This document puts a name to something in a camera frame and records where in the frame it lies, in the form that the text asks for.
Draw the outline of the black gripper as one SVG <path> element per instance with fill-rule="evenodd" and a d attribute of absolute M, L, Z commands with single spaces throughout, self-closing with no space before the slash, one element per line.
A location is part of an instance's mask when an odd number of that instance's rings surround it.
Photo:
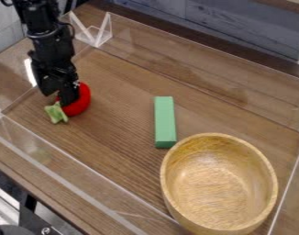
<path fill-rule="evenodd" d="M 40 92 L 48 96 L 58 91 L 60 104 L 68 106 L 80 96 L 78 75 L 72 63 L 73 27 L 57 22 L 50 28 L 28 29 L 26 36 L 33 45 L 28 56 Z"/>

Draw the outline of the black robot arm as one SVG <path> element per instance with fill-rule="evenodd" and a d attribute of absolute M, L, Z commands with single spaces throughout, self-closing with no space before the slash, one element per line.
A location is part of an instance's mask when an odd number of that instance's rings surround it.
<path fill-rule="evenodd" d="M 13 6 L 21 23 L 26 26 L 26 38 L 33 49 L 28 51 L 30 68 L 40 92 L 48 96 L 57 93 L 61 106 L 80 97 L 80 81 L 72 63 L 74 29 L 58 19 L 56 0 L 0 0 Z"/>

